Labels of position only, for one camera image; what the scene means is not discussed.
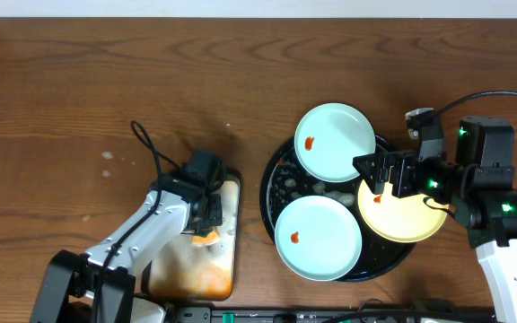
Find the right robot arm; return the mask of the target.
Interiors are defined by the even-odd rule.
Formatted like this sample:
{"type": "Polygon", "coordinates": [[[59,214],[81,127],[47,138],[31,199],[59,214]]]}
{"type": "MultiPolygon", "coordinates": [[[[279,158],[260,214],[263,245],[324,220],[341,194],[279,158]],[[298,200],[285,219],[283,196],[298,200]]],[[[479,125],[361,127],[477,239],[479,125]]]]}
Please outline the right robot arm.
{"type": "Polygon", "coordinates": [[[467,230],[491,291],[495,318],[517,322],[517,189],[513,186],[514,130],[501,118],[468,116],[460,121],[455,161],[437,153],[443,142],[438,121],[417,132],[417,151],[371,153],[353,165],[374,194],[387,183],[396,198],[420,195],[427,207],[448,214],[467,230]]]}

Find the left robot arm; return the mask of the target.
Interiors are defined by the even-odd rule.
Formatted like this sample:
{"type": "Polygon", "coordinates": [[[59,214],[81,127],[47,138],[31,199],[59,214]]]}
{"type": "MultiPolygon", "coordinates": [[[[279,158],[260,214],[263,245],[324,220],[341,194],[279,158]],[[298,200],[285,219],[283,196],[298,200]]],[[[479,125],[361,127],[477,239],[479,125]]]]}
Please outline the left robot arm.
{"type": "Polygon", "coordinates": [[[219,188],[227,175],[214,153],[193,152],[181,169],[159,174],[143,204],[83,254],[49,262],[32,322],[162,322],[163,306],[136,296],[136,279],[181,234],[205,237],[223,222],[219,188]]]}

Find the light blue plate bottom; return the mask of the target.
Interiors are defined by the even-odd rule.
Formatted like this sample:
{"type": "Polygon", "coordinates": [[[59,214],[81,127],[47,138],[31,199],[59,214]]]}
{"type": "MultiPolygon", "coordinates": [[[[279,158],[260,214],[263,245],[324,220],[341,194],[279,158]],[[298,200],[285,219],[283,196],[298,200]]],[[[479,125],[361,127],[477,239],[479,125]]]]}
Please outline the light blue plate bottom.
{"type": "Polygon", "coordinates": [[[297,275],[335,281],[353,269],[363,237],[353,214],[325,196],[304,196],[286,206],[275,226],[277,252],[297,275]]]}

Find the orange green sponge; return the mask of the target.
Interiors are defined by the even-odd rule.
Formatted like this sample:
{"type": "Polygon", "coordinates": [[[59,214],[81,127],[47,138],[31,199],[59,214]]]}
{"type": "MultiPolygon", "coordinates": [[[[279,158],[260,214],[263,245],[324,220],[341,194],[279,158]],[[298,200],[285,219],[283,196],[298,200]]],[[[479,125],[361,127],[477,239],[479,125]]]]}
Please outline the orange green sponge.
{"type": "Polygon", "coordinates": [[[199,247],[208,247],[220,241],[221,237],[216,227],[214,227],[206,236],[194,235],[192,244],[199,247]]]}

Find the light blue plate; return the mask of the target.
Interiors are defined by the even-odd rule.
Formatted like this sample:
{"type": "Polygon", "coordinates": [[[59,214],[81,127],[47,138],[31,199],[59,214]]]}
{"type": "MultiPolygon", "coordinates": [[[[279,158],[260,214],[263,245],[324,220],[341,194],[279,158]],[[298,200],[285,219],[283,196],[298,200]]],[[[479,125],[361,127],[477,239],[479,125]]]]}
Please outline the light blue plate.
{"type": "Polygon", "coordinates": [[[370,121],[358,109],[325,103],[302,117],[295,129],[294,149],[310,175],[341,183],[359,176],[353,159],[375,153],[376,139],[370,121]]]}
{"type": "Polygon", "coordinates": [[[286,206],[275,226],[277,252],[297,275],[335,281],[353,269],[363,237],[353,214],[325,196],[304,196],[286,206]]]}

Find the light blue plate top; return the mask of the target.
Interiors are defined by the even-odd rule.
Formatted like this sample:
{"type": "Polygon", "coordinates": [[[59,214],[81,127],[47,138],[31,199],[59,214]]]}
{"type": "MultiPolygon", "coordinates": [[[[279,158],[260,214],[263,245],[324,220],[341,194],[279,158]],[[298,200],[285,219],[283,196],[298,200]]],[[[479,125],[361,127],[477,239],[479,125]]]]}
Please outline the light blue plate top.
{"type": "Polygon", "coordinates": [[[295,129],[294,149],[310,175],[341,183],[359,176],[353,159],[375,153],[376,139],[370,121],[358,109],[325,103],[302,117],[295,129]]]}

